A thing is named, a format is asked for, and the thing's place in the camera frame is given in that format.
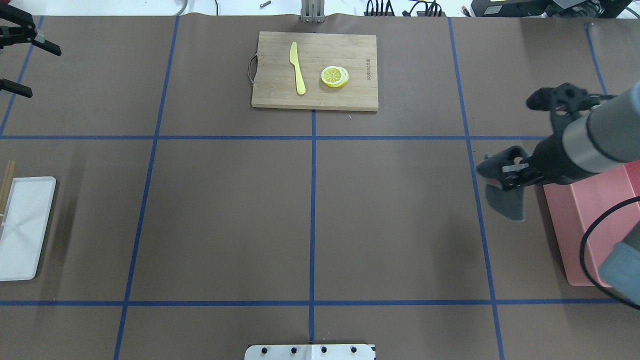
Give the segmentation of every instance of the blue tape line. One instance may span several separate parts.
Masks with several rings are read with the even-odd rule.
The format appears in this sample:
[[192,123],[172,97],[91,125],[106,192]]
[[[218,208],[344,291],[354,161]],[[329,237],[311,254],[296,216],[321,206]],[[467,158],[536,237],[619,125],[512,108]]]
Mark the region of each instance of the blue tape line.
[[175,17],[173,24],[173,36],[171,38],[171,47],[169,48],[169,60],[166,62],[166,72],[164,73],[164,85],[162,87],[162,96],[160,97],[160,106],[158,108],[158,120],[156,122],[156,138],[160,135],[160,125],[162,124],[162,114],[164,113],[164,100],[166,99],[166,89],[169,87],[169,76],[171,75],[171,65],[173,63],[173,50],[175,49],[175,39],[178,37],[178,25],[180,17]]
[[0,306],[122,306],[123,301],[0,300]]
[[149,195],[149,186],[151,185],[151,175],[154,170],[154,161],[156,160],[156,149],[158,144],[158,136],[160,132],[160,126],[162,124],[162,114],[164,107],[164,98],[166,97],[166,88],[169,83],[169,77],[171,73],[171,64],[173,59],[173,50],[175,49],[175,39],[178,34],[178,25],[180,24],[180,17],[175,17],[175,24],[173,25],[173,37],[171,39],[171,47],[169,50],[169,59],[166,64],[166,72],[164,75],[164,86],[162,92],[162,98],[160,99],[160,107],[158,109],[158,118],[156,122],[156,135],[154,138],[153,146],[151,146],[151,155],[149,156],[149,166],[147,169],[147,180],[145,181],[145,189],[142,195],[142,204],[140,205],[140,217],[138,218],[138,228],[136,230],[136,238],[133,243],[133,251],[131,254],[131,264],[129,265],[129,276],[127,278],[127,287],[124,295],[124,305],[122,306],[122,314],[120,316],[120,326],[118,327],[118,337],[116,339],[116,347],[113,352],[113,359],[118,360],[120,357],[120,347],[122,346],[122,336],[124,334],[124,326],[127,320],[127,308],[129,306],[129,297],[131,296],[131,285],[133,283],[133,274],[136,268],[136,259],[138,257],[138,247],[140,245],[140,236],[142,234],[142,225],[145,219],[145,211],[147,209],[147,199]]
[[451,306],[491,305],[491,300],[317,300],[317,306]]
[[129,306],[205,306],[205,307],[238,307],[238,306],[308,306],[307,300],[257,300],[257,301],[129,301]]
[[[42,22],[44,21],[44,16],[40,17],[38,21],[38,29],[42,27]],[[24,58],[24,62],[22,63],[22,68],[20,69],[20,74],[18,75],[18,80],[16,83],[20,84],[22,82],[22,77],[24,76],[24,72],[27,70],[27,64],[29,63],[29,59],[31,58],[31,53],[33,52],[33,45],[29,46],[29,51],[27,51],[27,56]],[[6,111],[4,112],[4,118],[2,120],[2,125],[0,125],[0,135],[4,133],[4,128],[6,127],[6,123],[9,121],[9,114],[11,113],[11,108],[13,107],[13,102],[15,100],[15,94],[11,94],[11,99],[9,100],[9,105],[6,107]]]
[[[543,140],[546,136],[475,135],[471,140]],[[3,135],[0,140],[466,140],[466,136],[287,136],[287,135]]]
[[553,304],[618,304],[617,300],[602,299],[511,299],[496,300],[496,305],[553,305]]
[[394,136],[394,135],[355,135],[355,136],[317,136],[318,140],[464,140],[464,136]]
[[[309,306],[309,300],[149,300],[129,301],[127,307],[260,307]],[[314,300],[314,306],[478,306],[617,304],[614,299],[470,299],[470,300]],[[110,300],[0,300],[0,306],[123,306]]]
[[309,231],[309,342],[316,338],[315,308],[316,301],[316,159],[317,133],[316,111],[311,110],[311,210]]
[[525,140],[544,140],[547,136],[483,136],[483,135],[471,135],[470,140],[511,140],[511,141],[525,141]]
[[600,66],[598,66],[598,59],[596,59],[596,51],[593,49],[593,42],[591,41],[591,33],[589,32],[589,27],[592,24],[593,24],[592,22],[587,22],[584,25],[584,32],[585,34],[587,34],[587,43],[589,43],[589,51],[591,51],[591,59],[593,60],[593,66],[596,68],[596,75],[598,76],[600,87],[602,87],[602,93],[605,95],[609,95],[609,93],[607,92],[607,87],[604,85],[604,79],[602,79]]
[[279,135],[161,135],[160,140],[311,140],[311,136]]
[[[469,124],[467,120],[467,108],[465,106],[465,96],[462,91],[462,80],[460,78],[460,66],[458,64],[458,52],[456,51],[456,39],[453,33],[453,23],[451,18],[447,18],[449,21],[449,37],[451,38],[451,51],[453,54],[453,64],[456,71],[456,81],[458,82],[458,97],[460,98],[460,109],[462,111],[462,121],[465,127],[465,136],[467,138],[467,153],[469,158],[469,166],[471,170],[471,179],[474,184],[474,195],[476,198],[476,209],[478,215],[478,224],[480,226],[480,235],[482,237],[482,246],[484,252],[484,265],[486,267],[486,277],[489,284],[489,294],[491,300],[495,300],[495,288],[493,286],[493,272],[491,270],[491,259],[489,258],[489,246],[486,242],[486,233],[484,230],[484,217],[482,214],[482,205],[480,203],[480,191],[478,190],[478,183],[476,177],[476,163],[474,161],[474,152],[471,146],[471,137],[469,133]],[[498,355],[500,360],[504,360],[504,347],[502,346],[502,332],[500,331],[500,320],[498,317],[498,308],[495,304],[492,305],[493,309],[493,324],[495,326],[495,337],[498,344]]]
[[153,140],[152,135],[4,135],[2,140]]

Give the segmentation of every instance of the yellow knife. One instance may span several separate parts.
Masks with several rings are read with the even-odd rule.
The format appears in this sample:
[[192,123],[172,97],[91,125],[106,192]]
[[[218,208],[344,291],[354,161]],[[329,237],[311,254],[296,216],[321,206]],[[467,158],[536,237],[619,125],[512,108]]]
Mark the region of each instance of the yellow knife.
[[293,42],[291,44],[291,50],[289,50],[289,62],[296,68],[296,91],[298,95],[305,95],[307,88],[305,87],[305,81],[302,80],[302,72],[300,71],[300,62],[298,62],[298,43]]

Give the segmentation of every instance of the lemon slice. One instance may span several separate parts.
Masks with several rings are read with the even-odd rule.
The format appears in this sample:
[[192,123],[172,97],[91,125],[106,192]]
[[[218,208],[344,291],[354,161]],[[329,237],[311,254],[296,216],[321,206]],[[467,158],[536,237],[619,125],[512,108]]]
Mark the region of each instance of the lemon slice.
[[347,69],[340,66],[327,66],[320,75],[322,82],[332,88],[341,88],[349,81]]

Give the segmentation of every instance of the cutting board handle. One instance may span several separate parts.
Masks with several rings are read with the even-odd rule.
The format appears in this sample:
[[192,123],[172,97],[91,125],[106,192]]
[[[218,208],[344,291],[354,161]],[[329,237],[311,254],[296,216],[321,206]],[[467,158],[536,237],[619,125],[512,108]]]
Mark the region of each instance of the cutting board handle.
[[256,51],[255,54],[249,59],[249,70],[247,70],[247,76],[249,77],[249,81],[251,81],[251,86],[253,86],[254,84],[254,79],[255,79],[255,75],[253,75],[253,77],[251,77],[251,64],[253,63],[253,59],[256,59],[255,62],[255,71],[258,72],[258,52]]

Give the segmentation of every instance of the table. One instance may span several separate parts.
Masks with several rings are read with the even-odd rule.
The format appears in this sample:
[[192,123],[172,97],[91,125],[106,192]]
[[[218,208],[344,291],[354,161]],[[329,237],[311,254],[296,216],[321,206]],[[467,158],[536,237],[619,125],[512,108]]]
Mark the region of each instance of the table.
[[[566,282],[544,194],[508,222],[473,168],[551,132],[539,87],[637,81],[638,21],[37,21],[63,56],[4,52],[34,97],[0,96],[0,163],[58,188],[36,278],[0,284],[0,356],[637,357],[640,315]],[[252,108],[260,30],[377,35],[380,110]]]

